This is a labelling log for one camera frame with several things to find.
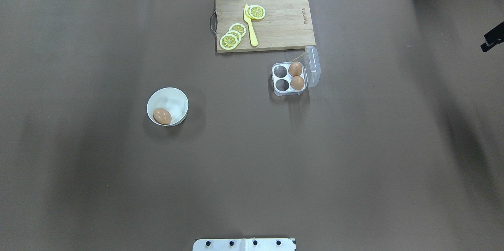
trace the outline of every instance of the lemon slice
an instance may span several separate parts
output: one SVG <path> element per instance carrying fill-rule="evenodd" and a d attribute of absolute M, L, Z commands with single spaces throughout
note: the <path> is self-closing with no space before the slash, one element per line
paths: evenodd
<path fill-rule="evenodd" d="M 243 37 L 245 35 L 245 33 L 247 33 L 247 29 L 241 23 L 233 24 L 232 26 L 229 27 L 229 30 L 236 30 L 237 32 L 240 33 L 241 37 Z"/>
<path fill-rule="evenodd" d="M 247 13 L 252 19 L 263 19 L 266 15 L 266 10 L 260 5 L 252 5 L 248 7 Z"/>
<path fill-rule="evenodd" d="M 238 44 L 241 42 L 241 34 L 236 30 L 229 30 L 226 34 L 233 34 L 236 39 L 238 39 Z"/>
<path fill-rule="evenodd" d="M 227 33 L 221 37 L 220 46 L 224 50 L 233 50 L 238 46 L 238 39 L 236 39 L 234 34 Z"/>

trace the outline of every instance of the egg carton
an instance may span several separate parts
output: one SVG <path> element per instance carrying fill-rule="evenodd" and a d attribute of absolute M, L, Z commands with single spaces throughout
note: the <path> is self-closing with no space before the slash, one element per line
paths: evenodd
<path fill-rule="evenodd" d="M 319 83 L 321 69 L 317 48 L 306 46 L 305 50 L 305 53 L 301 56 L 302 60 L 299 61 L 302 66 L 300 76 L 304 79 L 304 86 L 299 90 L 292 88 L 291 82 L 294 77 L 288 71 L 291 64 L 295 62 L 276 63 L 272 66 L 273 91 L 279 97 L 283 95 L 300 95 L 308 87 L 314 87 Z"/>

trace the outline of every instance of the egg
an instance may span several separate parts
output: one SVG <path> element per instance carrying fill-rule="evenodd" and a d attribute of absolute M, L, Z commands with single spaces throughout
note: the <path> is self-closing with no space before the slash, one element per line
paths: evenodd
<path fill-rule="evenodd" d="M 294 62 L 289 66 L 289 74 L 293 77 L 301 75 L 303 66 L 299 62 Z"/>
<path fill-rule="evenodd" d="M 171 123 L 171 114 L 164 108 L 158 108 L 154 111 L 154 120 L 159 124 L 169 125 Z"/>
<path fill-rule="evenodd" d="M 304 79 L 300 76 L 293 77 L 290 86 L 296 91 L 300 91 L 304 87 Z"/>

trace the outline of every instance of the yellow knife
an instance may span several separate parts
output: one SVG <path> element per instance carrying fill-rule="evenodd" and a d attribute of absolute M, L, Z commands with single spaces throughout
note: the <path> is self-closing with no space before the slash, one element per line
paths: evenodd
<path fill-rule="evenodd" d="M 252 27 L 252 20 L 247 16 L 248 5 L 245 5 L 245 9 L 243 9 L 243 20 L 248 24 L 248 35 L 250 35 L 250 45 L 257 46 L 259 44 L 257 42 L 256 33 L 254 32 L 254 27 Z"/>

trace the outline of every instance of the brown tabletop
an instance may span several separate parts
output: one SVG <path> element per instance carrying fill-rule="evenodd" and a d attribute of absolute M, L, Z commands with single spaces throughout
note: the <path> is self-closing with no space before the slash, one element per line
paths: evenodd
<path fill-rule="evenodd" d="M 217 54 L 214 0 L 0 0 L 0 249 L 502 249 L 504 0 L 309 1 L 320 83 L 279 98 L 302 50 Z"/>

